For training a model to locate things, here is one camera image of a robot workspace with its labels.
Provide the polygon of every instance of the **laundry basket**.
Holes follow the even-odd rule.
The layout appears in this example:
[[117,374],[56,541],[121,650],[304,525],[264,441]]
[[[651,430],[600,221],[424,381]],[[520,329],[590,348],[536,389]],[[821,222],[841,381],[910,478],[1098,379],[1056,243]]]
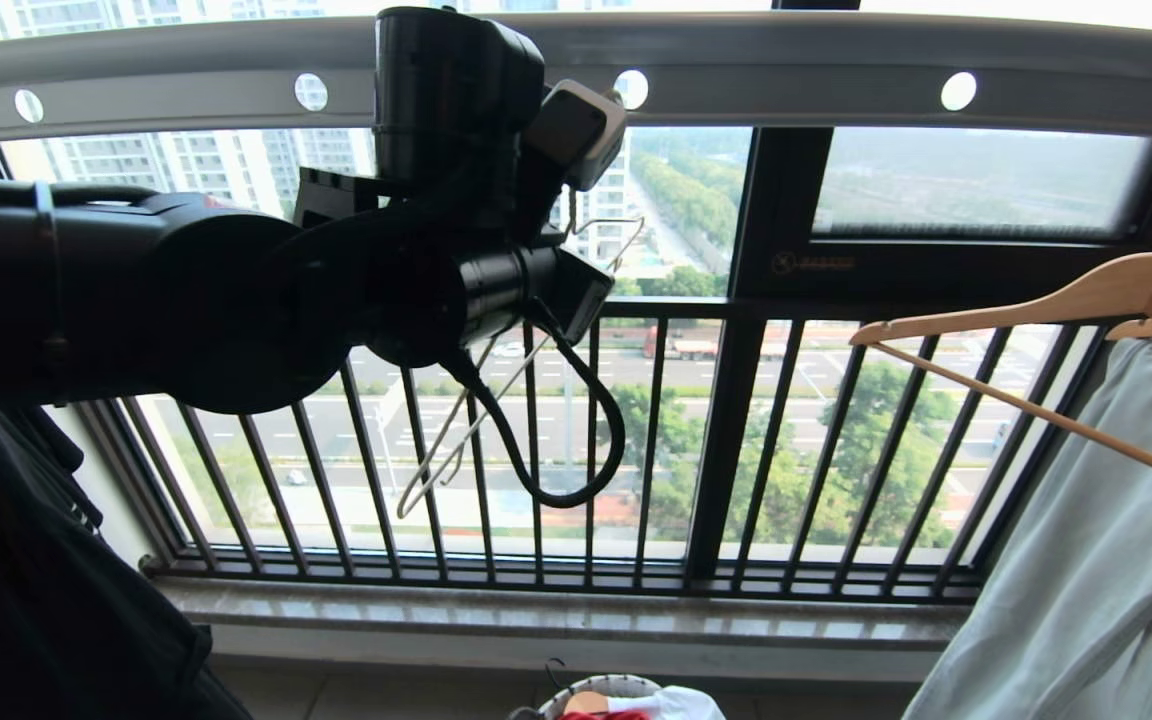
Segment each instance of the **laundry basket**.
[[539,712],[545,720],[558,720],[573,695],[585,691],[604,694],[607,697],[649,697],[660,692],[660,685],[637,675],[594,675],[592,679],[567,685],[563,691],[545,702]]

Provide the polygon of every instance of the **black railing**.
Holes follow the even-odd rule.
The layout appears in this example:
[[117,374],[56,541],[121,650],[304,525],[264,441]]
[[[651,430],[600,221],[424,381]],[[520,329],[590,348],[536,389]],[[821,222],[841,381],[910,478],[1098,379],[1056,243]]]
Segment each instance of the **black railing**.
[[[316,410],[319,414],[324,414],[323,409],[332,409],[333,412],[344,410],[340,415],[342,418],[347,416],[347,419],[340,427],[348,429],[348,432],[324,437],[347,437],[348,448],[339,445],[325,457],[314,437],[317,420],[306,409],[306,402],[291,406],[294,435],[303,447],[303,458],[297,458],[297,462],[308,469],[308,478],[303,478],[303,473],[297,475],[301,478],[297,483],[280,482],[278,462],[271,454],[271,438],[262,432],[263,419],[259,416],[238,416],[233,420],[212,416],[214,423],[235,420],[241,429],[242,437],[230,441],[237,445],[227,447],[238,447],[244,454],[250,454],[251,468],[242,465],[236,469],[232,458],[228,467],[212,447],[206,414],[198,414],[191,407],[164,402],[160,412],[159,406],[154,406],[156,400],[124,397],[116,403],[88,406],[83,411],[88,424],[106,441],[116,437],[136,438],[145,452],[145,457],[141,460],[145,473],[129,473],[126,482],[136,486],[132,488],[136,497],[147,498],[141,505],[159,505],[168,509],[159,511],[154,523],[147,523],[157,536],[156,546],[169,548],[170,556],[157,562],[157,573],[297,582],[786,600],[972,601],[984,578],[979,562],[969,556],[968,548],[979,543],[979,537],[991,529],[983,523],[984,518],[992,516],[992,524],[1007,520],[1006,514],[991,510],[992,503],[998,497],[1010,497],[1006,478],[1020,462],[1030,460],[1021,447],[1025,435],[1034,430],[1032,420],[1021,415],[1006,433],[987,441],[980,439],[977,429],[970,444],[975,447],[975,467],[963,470],[956,462],[964,456],[969,434],[973,433],[973,422],[982,406],[979,393],[954,391],[945,384],[933,388],[937,382],[930,381],[922,370],[902,367],[900,381],[884,386],[882,392],[887,395],[876,400],[877,386],[869,381],[870,372],[872,367],[890,361],[873,355],[867,357],[863,347],[851,347],[847,351],[849,328],[838,328],[826,336],[823,329],[809,325],[803,318],[764,316],[758,323],[751,323],[749,308],[749,304],[722,301],[655,304],[639,301],[608,305],[609,312],[591,329],[585,350],[596,372],[601,370],[602,377],[607,378],[611,369],[613,393],[630,392],[626,387],[637,386],[641,394],[635,396],[630,392],[626,397],[645,399],[645,407],[628,406],[626,412],[635,414],[644,430],[643,437],[628,438],[628,447],[632,452],[626,455],[621,477],[613,482],[605,498],[586,503],[582,511],[548,511],[530,497],[526,497],[526,505],[521,506],[526,507],[525,510],[500,509],[499,498],[517,500],[524,495],[516,484],[510,488],[494,484],[494,480],[505,477],[506,470],[499,467],[494,468],[495,473],[488,470],[488,461],[492,460],[488,440],[495,432],[488,424],[473,433],[467,446],[467,468],[472,470],[472,479],[462,478],[465,483],[458,494],[445,498],[444,509],[452,515],[440,516],[439,501],[444,499],[439,497],[440,488],[435,488],[420,500],[425,505],[424,511],[417,509],[408,520],[394,520],[397,493],[393,487],[384,486],[382,471],[393,470],[397,461],[391,457],[392,464],[387,467],[376,456],[376,441],[371,435],[376,431],[369,427],[369,422],[374,419],[367,415],[361,397],[361,382],[348,362],[340,369],[340,397],[314,399],[314,409],[319,409]],[[714,357],[713,366],[710,367],[707,359],[699,363],[688,359],[695,355],[708,356],[702,346],[704,341],[696,344],[698,341],[692,340],[692,344],[685,344],[689,341],[674,338],[672,329],[691,334],[708,332],[718,338],[719,328],[714,320],[730,319],[733,313],[741,313],[741,317],[735,323],[727,323],[721,331],[722,348]],[[654,323],[654,338],[650,336],[646,325],[622,327],[636,324],[632,318]],[[703,320],[708,320],[710,327],[704,327]],[[695,328],[694,325],[698,324],[702,326]],[[763,326],[761,338],[745,338],[750,328],[759,324]],[[1006,369],[1010,373],[1011,386],[1020,384],[1021,378],[1028,381],[1024,384],[1033,400],[1046,397],[1056,406],[1068,402],[1073,392],[1058,388],[1055,396],[1051,393],[1062,367],[1074,363],[1078,366],[1077,376],[1087,364],[1089,353],[1079,357],[1070,356],[1078,332],[1074,327],[1062,328],[1056,333],[1055,341],[1043,343],[1047,351],[1041,369],[1038,367],[1034,348],[1029,347],[1032,363],[1018,367],[1014,361]],[[964,351],[969,346],[963,338],[954,341],[924,338],[919,355],[929,359],[937,353],[943,353],[948,359],[957,356],[960,363],[973,363],[975,377],[988,382],[996,378],[1005,355],[1016,338],[1010,329],[995,331],[983,351]],[[1025,338],[1030,346],[1038,342],[1033,334]],[[608,341],[616,341],[621,347],[609,351]],[[522,342],[528,353],[538,342],[531,328],[522,333]],[[626,343],[635,344],[627,348]],[[742,351],[756,356],[753,359],[725,359],[722,355],[730,353],[732,347],[741,347]],[[844,351],[846,364],[836,363],[833,357],[842,356]],[[774,389],[758,379],[750,386],[750,378],[723,377],[723,373],[732,373],[733,367],[748,367],[750,361],[758,378],[772,377],[771,369],[774,366]],[[667,373],[667,364],[672,363],[677,364],[670,365],[676,369]],[[647,365],[650,373],[644,378],[641,371]],[[813,366],[819,366],[818,372],[810,372]],[[713,373],[705,373],[707,369],[712,369]],[[626,378],[617,378],[617,373],[626,374]],[[541,454],[540,441],[545,432],[555,434],[553,429],[558,425],[556,419],[541,418],[541,414],[554,414],[552,407],[556,404],[570,411],[568,404],[573,402],[573,393],[564,388],[564,400],[554,397],[541,404],[540,391],[553,396],[554,386],[543,387],[539,374],[536,365],[525,372],[521,401],[525,404],[526,423],[515,430],[526,432],[530,469],[544,482],[545,475],[559,470],[548,462],[552,454]],[[628,378],[629,374],[635,374],[635,378]],[[696,387],[677,382],[673,379],[676,376],[705,378],[710,395],[680,397],[684,391],[695,393]],[[422,386],[411,370],[399,370],[396,382],[401,384],[406,424],[411,430],[410,442],[415,461],[419,464],[429,455],[420,412],[422,401],[429,404],[429,394],[420,392]],[[823,387],[819,382],[831,384]],[[732,387],[753,388],[745,393],[745,397],[725,396]],[[933,420],[922,418],[919,403],[925,396],[937,396],[938,393],[945,393],[938,397],[941,404],[948,402],[947,397],[955,397],[956,410]],[[581,416],[588,420],[588,427],[582,433],[584,442],[573,444],[585,446],[585,457],[577,457],[575,465],[562,465],[564,482],[574,475],[585,480],[593,477],[602,445],[593,402],[589,402],[588,396],[581,396],[579,402],[586,402],[588,410],[582,407],[579,414],[568,416],[573,423]],[[867,414],[877,411],[873,410],[873,407],[879,407],[874,406],[876,402],[882,407],[884,414],[890,414],[890,419],[884,415],[881,430],[873,430],[867,435],[856,434],[858,424],[869,419]],[[540,410],[540,406],[550,407],[550,410]],[[710,425],[704,433],[704,447],[680,447],[679,439],[667,434],[680,433],[680,425],[695,430],[695,420],[685,418],[685,415],[695,415],[702,406]],[[159,414],[159,418],[151,420],[147,409]],[[179,425],[184,429],[179,437],[174,437],[169,429],[175,423],[168,416],[172,411],[179,414]],[[468,423],[479,418],[480,412],[475,402],[468,402]],[[745,418],[741,425],[748,427],[714,429],[719,414],[741,414]],[[758,424],[764,416],[767,423],[765,429]],[[992,423],[1001,420],[995,418]],[[919,424],[919,429],[914,429],[915,424]],[[215,427],[212,430],[215,435],[234,434],[215,432]],[[387,425],[379,425],[379,432],[385,430]],[[579,427],[564,425],[562,430],[564,433],[579,433]],[[814,438],[795,437],[797,430],[809,433],[823,430],[824,434],[817,442]],[[925,479],[916,479],[914,488],[902,486],[900,498],[888,495],[892,468],[899,464],[904,442],[912,442],[909,438],[918,433],[923,433],[918,435],[918,442],[924,445],[931,442],[930,437],[938,438],[934,464],[929,461]],[[291,433],[275,437],[288,441]],[[748,447],[712,447],[713,444],[730,444],[733,438],[745,438]],[[453,432],[449,439],[457,439],[457,433]],[[991,442],[996,452],[982,455],[980,446]],[[179,444],[189,447],[175,447]],[[872,445],[872,456],[858,455],[856,448],[867,447],[865,444]],[[116,444],[101,442],[103,447],[111,445]],[[356,448],[357,456],[353,456],[349,448]],[[447,446],[440,448],[439,458],[448,449]],[[751,457],[756,458],[749,461],[748,468],[742,458],[743,450],[751,452]],[[197,457],[196,468],[188,468],[188,462],[180,460],[187,455]],[[727,477],[718,473],[714,457],[730,462],[728,467],[741,468],[740,482],[735,477],[737,471]],[[856,457],[864,460],[861,470],[849,469]],[[956,491],[957,495],[949,497],[954,502],[967,502],[965,509],[945,507],[946,488],[950,486],[955,469],[983,475],[979,488],[967,493]],[[358,470],[362,478],[355,483],[353,478],[357,477]],[[410,475],[410,469],[404,467],[401,470],[404,477]],[[840,479],[842,473],[859,477]],[[424,475],[429,478],[429,470]],[[910,482],[908,471],[902,475],[902,482]],[[250,483],[250,487],[242,492],[247,493],[244,497],[259,498],[259,511],[243,506],[238,500],[238,490],[234,487],[236,483]],[[745,486],[741,483],[748,484],[748,497],[742,495]],[[850,487],[847,491],[850,495],[842,500],[846,503],[842,518],[824,520],[823,511],[838,514],[840,483]],[[296,507],[289,501],[290,495],[297,501]],[[468,505],[470,495],[475,497],[472,506]],[[214,505],[209,508],[210,497],[214,498]],[[732,500],[723,505],[705,503],[707,498],[714,497]],[[658,506],[654,501],[664,505]],[[680,502],[685,507],[677,506]],[[893,510],[892,502],[905,505]],[[310,515],[316,517],[319,510],[323,520],[306,520]],[[342,515],[342,510],[350,520]],[[881,511],[886,511],[882,516],[884,532],[888,537],[899,537],[899,541],[867,541],[867,533],[872,532]],[[904,518],[904,524],[897,526],[895,536],[892,536],[894,511]],[[947,532],[942,518],[956,516],[955,511],[961,515],[961,523],[956,524],[952,541],[938,541],[938,547],[937,543],[932,546],[920,544],[929,523],[934,521]],[[515,525],[503,526],[502,515],[514,518]],[[457,520],[448,525],[448,518],[453,516]],[[530,528],[526,523],[518,525],[521,518],[530,518]],[[476,523],[477,528],[467,526],[467,523]],[[819,525],[829,523],[833,523],[831,532],[836,533],[838,539],[819,541],[814,533]],[[419,541],[424,533],[429,533],[429,538]],[[404,541],[399,541],[400,536],[406,538]],[[414,544],[420,546],[419,550],[411,550]],[[705,556],[698,558],[702,552]]]

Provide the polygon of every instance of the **metal railing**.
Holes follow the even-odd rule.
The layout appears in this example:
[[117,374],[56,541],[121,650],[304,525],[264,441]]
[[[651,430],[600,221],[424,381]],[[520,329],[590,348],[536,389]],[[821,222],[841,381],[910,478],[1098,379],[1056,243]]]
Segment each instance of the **metal railing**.
[[[253,511],[247,509],[236,497],[236,479],[230,471],[227,473],[225,463],[218,458],[211,439],[200,420],[198,411],[188,406],[175,407],[180,420],[185,429],[187,438],[173,439],[164,430],[164,420],[152,418],[156,409],[146,411],[145,401],[137,397],[123,397],[120,401],[104,404],[86,406],[83,414],[104,438],[101,446],[108,449],[116,445],[119,438],[132,449],[141,452],[123,454],[123,469],[127,469],[126,482],[134,486],[131,495],[141,499],[141,509],[147,518],[147,528],[157,533],[157,547],[164,548],[165,556],[157,559],[154,571],[169,575],[192,575],[192,577],[218,577],[242,579],[296,579],[297,582],[328,582],[358,584],[403,584],[426,585],[426,588],[497,588],[526,589],[526,591],[559,592],[607,592],[607,593],[642,593],[642,594],[700,594],[717,597],[751,597],[785,598],[786,600],[820,600],[849,602],[970,602],[983,583],[982,564],[978,561],[991,548],[983,547],[979,537],[995,524],[1007,521],[1006,514],[993,511],[990,523],[984,523],[995,506],[999,497],[1010,497],[1020,492],[1018,486],[1032,478],[1015,478],[1014,469],[1036,455],[1038,450],[1030,441],[1026,450],[1021,450],[1023,441],[1033,424],[1028,416],[1020,416],[1006,433],[1006,441],[993,456],[983,483],[975,492],[973,501],[963,510],[963,520],[954,535],[954,541],[947,547],[929,548],[926,543],[919,544],[924,526],[933,516],[946,510],[938,510],[938,498],[943,497],[947,478],[952,477],[955,458],[964,448],[969,429],[982,404],[979,393],[967,391],[961,393],[952,423],[946,420],[947,432],[938,447],[935,462],[929,471],[925,482],[920,482],[916,498],[910,498],[909,506],[901,511],[908,511],[908,521],[900,532],[900,543],[895,547],[877,547],[867,541],[867,531],[872,528],[876,513],[882,509],[884,487],[892,476],[893,462],[899,461],[902,439],[911,433],[911,423],[918,415],[920,397],[929,393],[927,381],[922,370],[907,369],[904,384],[899,396],[893,400],[890,424],[882,431],[881,442],[876,446],[877,455],[867,465],[867,477],[851,478],[856,490],[849,497],[851,510],[846,513],[846,541],[840,547],[824,547],[813,541],[813,524],[823,511],[824,498],[838,491],[838,455],[847,452],[849,442],[858,442],[849,435],[849,423],[865,420],[862,416],[864,406],[856,406],[858,387],[864,386],[865,350],[852,347],[847,354],[846,365],[841,367],[836,393],[826,397],[823,388],[812,384],[819,397],[801,400],[791,397],[793,393],[801,395],[804,388],[795,389],[795,377],[805,378],[804,356],[817,353],[817,357],[826,357],[827,351],[804,347],[804,338],[812,338],[804,318],[773,318],[760,316],[756,318],[768,327],[772,320],[778,327],[783,327],[788,320],[788,333],[783,338],[783,357],[776,369],[774,391],[763,392],[759,397],[755,393],[734,397],[727,388],[740,386],[736,378],[726,377],[723,369],[738,366],[732,357],[719,357],[713,370],[712,397],[695,397],[692,402],[707,407],[707,424],[704,445],[699,448],[699,461],[696,461],[695,490],[691,493],[689,516],[685,518],[685,538],[681,536],[662,537],[667,533],[660,529],[664,521],[670,526],[682,526],[682,518],[655,518],[653,511],[654,493],[670,491],[676,495],[680,491],[672,483],[685,479],[676,477],[677,471],[659,467],[666,447],[660,445],[664,430],[660,427],[664,416],[675,414],[673,407],[680,406],[676,397],[677,388],[670,388],[667,382],[667,361],[673,359],[673,342],[670,327],[679,324],[696,324],[698,319],[722,323],[721,346],[719,355],[730,355],[732,348],[753,348],[755,354],[771,353],[764,350],[764,338],[748,336],[750,304],[733,301],[679,301],[679,302],[626,302],[608,304],[608,313],[590,332],[582,350],[588,354],[596,372],[607,373],[614,361],[621,357],[622,365],[628,361],[650,363],[650,382],[646,392],[645,437],[631,438],[631,446],[639,448],[641,455],[627,455],[626,486],[612,493],[608,506],[622,502],[623,510],[617,510],[617,539],[596,539],[602,532],[609,532],[611,520],[605,515],[605,507],[586,503],[584,509],[567,511],[566,515],[545,511],[539,503],[530,502],[529,528],[501,528],[500,510],[493,507],[492,497],[500,497],[502,491],[492,488],[488,483],[488,457],[485,452],[485,434],[488,425],[470,438],[467,446],[467,468],[472,471],[472,483],[467,491],[456,498],[449,498],[453,515],[461,518],[472,518],[475,528],[461,525],[448,526],[440,521],[440,500],[438,491],[425,498],[425,510],[415,514],[424,515],[419,532],[412,525],[396,528],[393,518],[393,506],[397,501],[394,488],[386,488],[382,483],[382,470],[392,469],[384,460],[378,460],[374,452],[373,429],[369,427],[364,401],[361,400],[361,384],[355,369],[349,361],[340,369],[339,404],[348,410],[349,445],[357,450],[357,462],[349,468],[361,467],[365,478],[365,492],[349,493],[349,507],[358,505],[370,507],[365,515],[367,524],[361,529],[357,523],[349,524],[342,516],[342,490],[333,480],[329,468],[336,465],[324,460],[319,441],[314,437],[314,418],[306,409],[306,402],[291,406],[291,418],[296,427],[296,437],[303,446],[303,465],[308,468],[308,483],[303,487],[291,488],[280,484],[275,470],[274,457],[270,455],[270,439],[262,435],[260,424],[252,416],[237,416],[235,420],[242,430],[242,446],[250,452],[255,477],[251,488],[243,488],[248,495],[255,493],[268,498],[271,518],[263,520],[259,533],[251,528]],[[654,320],[657,332],[654,341],[644,338],[650,346],[643,347],[639,359],[632,359],[628,351],[621,348],[621,355],[612,355],[608,359],[608,328],[611,318],[649,318]],[[1089,366],[1094,353],[1089,348],[1098,346],[1092,342],[1075,343],[1079,333],[1092,333],[1091,328],[1081,329],[1064,327],[1055,333],[1055,340],[1046,347],[1046,359],[1036,366],[1032,381],[1028,384],[1030,400],[1047,402],[1048,406],[1068,404],[1076,386]],[[525,328],[522,333],[525,348],[530,351],[535,344],[535,333]],[[992,333],[980,354],[975,369],[975,377],[985,382],[991,381],[1000,361],[1005,358],[1007,348],[1015,340],[1011,329],[998,329]],[[776,347],[781,347],[781,338],[776,338]],[[925,338],[919,348],[919,355],[932,357],[938,347],[943,347],[941,338]],[[763,356],[753,358],[753,364],[768,363]],[[1055,387],[1058,374],[1064,369],[1071,381],[1064,387]],[[617,378],[609,377],[614,386]],[[416,462],[425,458],[426,448],[424,427],[422,426],[422,395],[417,392],[417,381],[411,370],[401,370],[399,379],[406,406],[406,424],[411,432],[411,444]],[[524,397],[526,407],[526,454],[530,469],[544,480],[550,465],[541,462],[538,438],[540,423],[538,414],[538,378],[535,367],[525,374]],[[783,478],[778,479],[778,454],[781,454],[786,433],[794,432],[787,419],[791,406],[820,407],[824,414],[818,423],[798,418],[795,427],[824,429],[824,438],[812,452],[790,449],[797,464],[804,469],[809,478],[805,495],[796,505],[797,518],[794,532],[786,535],[788,541],[767,541],[759,538],[759,532],[767,529],[771,520],[763,517],[767,510],[770,493],[783,494]],[[596,457],[599,456],[599,433],[596,424],[594,404],[589,402],[588,427],[585,433],[585,475],[593,477]],[[480,408],[470,402],[467,408],[467,419],[472,423],[479,416]],[[725,438],[732,437],[732,429],[718,432],[714,423],[718,415],[736,414],[750,418],[758,414],[767,418],[767,427],[736,429],[735,432],[759,432],[761,446],[753,472],[753,482],[748,500],[732,500],[730,507],[707,506],[700,498],[713,497],[713,486],[726,484],[728,497],[732,495],[732,484],[735,478],[732,471],[722,475],[727,465],[719,462],[732,455],[732,448],[717,448]],[[192,447],[173,447],[172,444],[184,444]],[[197,454],[192,469],[183,464],[180,454]],[[672,460],[677,460],[677,453]],[[202,518],[207,511],[200,493],[214,493],[211,516]],[[306,498],[312,498],[314,511],[321,511],[323,518],[306,524],[296,518],[296,511],[289,506],[288,495],[300,498],[301,505],[306,505]],[[476,497],[476,507],[465,507],[467,497]],[[785,500],[776,500],[785,506]],[[515,516],[525,516],[525,511],[516,511]],[[561,537],[553,535],[558,520],[563,521]],[[713,528],[721,533],[725,526],[738,528],[737,532],[727,532],[728,541],[714,544]],[[429,533],[424,541],[417,541]],[[712,556],[696,559],[695,553],[708,548]],[[713,568],[712,573],[696,569]]]

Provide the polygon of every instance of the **metal hanger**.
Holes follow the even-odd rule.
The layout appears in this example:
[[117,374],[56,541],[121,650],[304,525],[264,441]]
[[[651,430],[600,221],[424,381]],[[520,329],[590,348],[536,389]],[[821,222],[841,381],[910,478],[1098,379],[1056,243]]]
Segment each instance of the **metal hanger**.
[[916,318],[901,318],[887,323],[871,323],[856,331],[851,344],[867,344],[905,363],[918,365],[930,373],[952,379],[954,382],[980,392],[1018,407],[1024,414],[1043,418],[1058,427],[1091,439],[1093,442],[1111,447],[1113,450],[1143,462],[1152,468],[1152,454],[1139,447],[1121,441],[1101,430],[1089,427],[1078,420],[1054,414],[1046,407],[1033,404],[1023,397],[1016,397],[977,379],[955,373],[931,361],[896,350],[884,344],[884,340],[896,338],[919,338],[929,334],[945,334],[964,331],[1011,327],[1011,325],[1070,323],[1071,320],[1089,320],[1112,318],[1121,314],[1146,314],[1152,320],[1152,252],[1128,255],[1124,258],[1109,260],[1097,268],[1090,270],[1083,276],[1060,288],[1051,295],[1039,297],[1018,305],[983,306],[979,310],[964,310],[958,313],[923,314]]

